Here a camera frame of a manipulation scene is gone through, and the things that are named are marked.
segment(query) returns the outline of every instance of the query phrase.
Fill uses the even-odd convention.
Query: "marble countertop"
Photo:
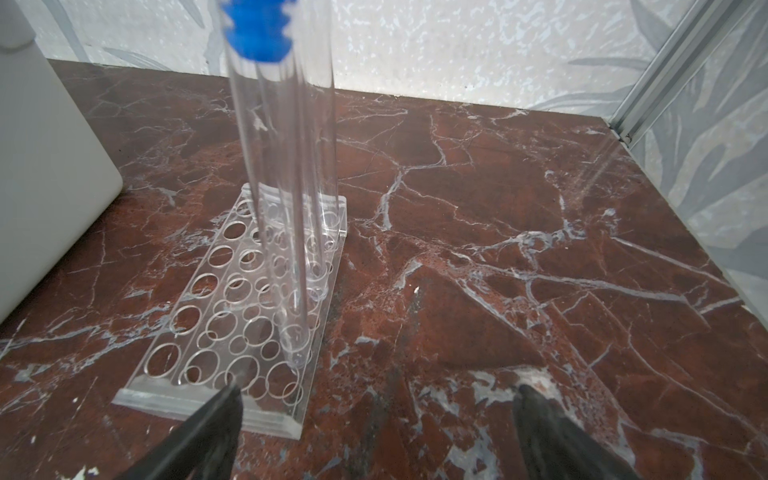
[[[246,181],[226,78],[53,62],[124,192],[0,326],[0,476],[111,478],[110,401]],[[246,478],[524,478],[511,398],[645,478],[768,478],[768,334],[597,118],[341,91],[349,236],[299,441]]]

